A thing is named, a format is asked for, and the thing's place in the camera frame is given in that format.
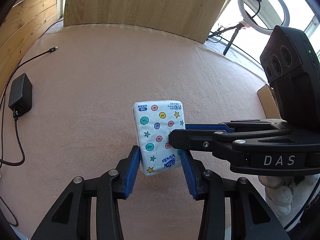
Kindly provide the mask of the white gloved hand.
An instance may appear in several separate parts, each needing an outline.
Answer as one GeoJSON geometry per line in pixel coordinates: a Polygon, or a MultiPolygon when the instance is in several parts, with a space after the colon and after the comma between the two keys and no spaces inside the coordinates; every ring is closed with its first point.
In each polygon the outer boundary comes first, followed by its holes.
{"type": "Polygon", "coordinates": [[[293,177],[259,176],[260,183],[265,187],[265,200],[274,212],[282,226],[292,224],[287,231],[292,230],[298,223],[304,204],[310,205],[319,194],[319,189],[314,189],[319,174],[305,176],[301,182],[295,184],[293,177]]]}

